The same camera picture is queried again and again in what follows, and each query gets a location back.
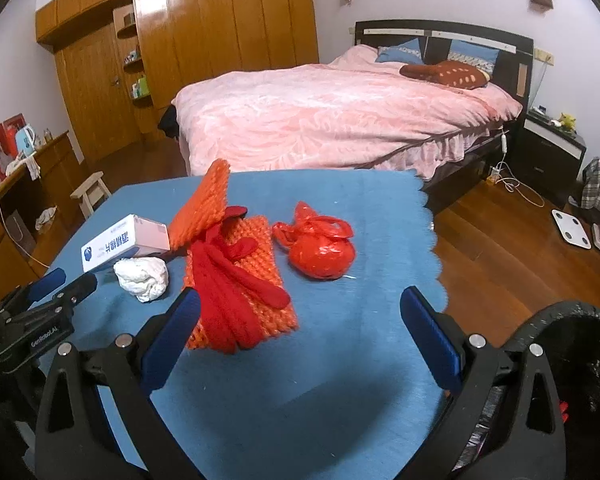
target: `red plastic bag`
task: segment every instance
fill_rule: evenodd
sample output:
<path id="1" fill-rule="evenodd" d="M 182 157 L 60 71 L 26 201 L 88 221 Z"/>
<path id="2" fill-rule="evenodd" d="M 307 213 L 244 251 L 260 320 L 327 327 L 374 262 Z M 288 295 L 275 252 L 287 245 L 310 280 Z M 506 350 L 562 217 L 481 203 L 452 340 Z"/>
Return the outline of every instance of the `red plastic bag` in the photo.
<path id="1" fill-rule="evenodd" d="M 304 202 L 298 202 L 294 224 L 277 222 L 274 238 L 289 249 L 289 261 L 301 272 L 318 280 L 336 280 L 349 269 L 356 249 L 349 241 L 353 229 L 344 220 L 318 215 Z"/>

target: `orange knitted cloth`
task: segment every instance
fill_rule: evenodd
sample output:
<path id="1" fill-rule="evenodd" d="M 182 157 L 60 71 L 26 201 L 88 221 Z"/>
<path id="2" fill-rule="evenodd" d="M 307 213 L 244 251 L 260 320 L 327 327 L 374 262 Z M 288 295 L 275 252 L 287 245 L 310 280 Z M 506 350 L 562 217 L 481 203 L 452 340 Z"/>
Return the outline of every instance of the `orange knitted cloth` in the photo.
<path id="1" fill-rule="evenodd" d="M 206 229 L 222 220 L 227 204 L 228 180 L 229 164 L 222 159 L 214 161 L 193 196 L 169 225 L 172 250 L 189 244 Z M 235 262 L 235 265 L 256 278 L 282 287 L 282 279 L 273 255 L 271 228 L 264 216 L 234 219 L 228 222 L 222 234 L 228 244 L 236 243 L 245 237 L 254 238 L 258 242 L 258 248 Z M 190 251 L 187 251 L 184 286 L 196 288 L 192 275 Z M 254 298 L 246 290 L 243 290 L 243 294 L 256 314 L 266 339 L 298 328 L 298 318 L 291 303 L 288 307 L 277 310 Z M 187 348 L 206 348 L 207 346 L 208 338 L 203 323 L 199 321 L 187 341 Z"/>

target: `blue pillow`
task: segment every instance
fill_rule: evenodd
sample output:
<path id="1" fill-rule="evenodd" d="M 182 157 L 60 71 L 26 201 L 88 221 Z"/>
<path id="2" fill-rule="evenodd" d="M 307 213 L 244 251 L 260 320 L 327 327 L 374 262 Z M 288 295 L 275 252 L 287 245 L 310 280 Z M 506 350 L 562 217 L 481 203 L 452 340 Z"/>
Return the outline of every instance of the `blue pillow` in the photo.
<path id="1" fill-rule="evenodd" d="M 424 65 L 422 56 L 420 55 L 418 38 L 396 46 L 381 46 L 378 49 L 376 63 L 385 63 L 387 61 L 398 61 L 410 65 Z"/>
<path id="2" fill-rule="evenodd" d="M 491 77 L 499 53 L 500 51 L 497 48 L 489 48 L 488 46 L 476 45 L 461 40 L 452 40 L 449 55 L 446 58 L 475 66 Z"/>

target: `metal screw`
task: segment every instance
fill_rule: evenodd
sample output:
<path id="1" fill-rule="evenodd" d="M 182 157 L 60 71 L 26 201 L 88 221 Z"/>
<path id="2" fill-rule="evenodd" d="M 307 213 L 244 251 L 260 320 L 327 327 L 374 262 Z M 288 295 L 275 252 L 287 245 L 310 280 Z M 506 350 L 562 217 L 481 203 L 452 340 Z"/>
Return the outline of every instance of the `metal screw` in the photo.
<path id="1" fill-rule="evenodd" d="M 126 348 L 134 341 L 134 338 L 131 334 L 120 334 L 116 338 L 116 346 L 118 348 Z"/>
<path id="2" fill-rule="evenodd" d="M 538 343 L 531 343 L 529 351 L 536 357 L 540 357 L 544 353 L 544 350 L 542 350 L 542 347 Z"/>
<path id="3" fill-rule="evenodd" d="M 469 344 L 474 348 L 482 348 L 487 344 L 487 340 L 480 334 L 471 334 L 469 336 Z"/>
<path id="4" fill-rule="evenodd" d="M 73 348 L 71 346 L 71 343 L 62 343 L 59 347 L 58 347 L 58 353 L 60 355 L 67 355 L 70 351 L 71 348 Z"/>

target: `black nightstand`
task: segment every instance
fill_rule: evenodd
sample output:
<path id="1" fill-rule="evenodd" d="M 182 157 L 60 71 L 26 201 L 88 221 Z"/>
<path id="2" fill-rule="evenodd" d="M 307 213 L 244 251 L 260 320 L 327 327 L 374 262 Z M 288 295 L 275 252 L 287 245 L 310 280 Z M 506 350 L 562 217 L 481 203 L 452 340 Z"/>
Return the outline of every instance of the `black nightstand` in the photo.
<path id="1" fill-rule="evenodd" d="M 507 162 L 521 182 L 563 208 L 573 191 L 586 151 L 581 136 L 570 137 L 529 111 L 514 138 Z"/>

